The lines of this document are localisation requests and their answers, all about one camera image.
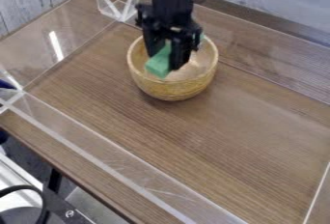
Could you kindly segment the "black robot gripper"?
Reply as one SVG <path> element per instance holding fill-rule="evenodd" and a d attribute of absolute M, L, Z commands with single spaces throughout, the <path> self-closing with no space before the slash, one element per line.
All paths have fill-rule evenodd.
<path fill-rule="evenodd" d="M 191 55 L 192 35 L 202 34 L 202 27 L 192 19 L 191 14 L 174 12 L 168 14 L 164 9 L 159 11 L 147 4 L 136 6 L 136 25 L 143 30 L 143 40 L 150 57 L 155 56 L 170 38 L 170 69 L 179 70 L 188 62 Z"/>

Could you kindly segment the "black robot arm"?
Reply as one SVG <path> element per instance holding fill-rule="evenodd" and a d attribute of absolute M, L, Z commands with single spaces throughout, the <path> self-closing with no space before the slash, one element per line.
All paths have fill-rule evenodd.
<path fill-rule="evenodd" d="M 179 70 L 201 48 L 203 31 L 192 19 L 194 5 L 195 0 L 151 0 L 135 5 L 135 24 L 148 55 L 144 68 L 158 77 Z"/>

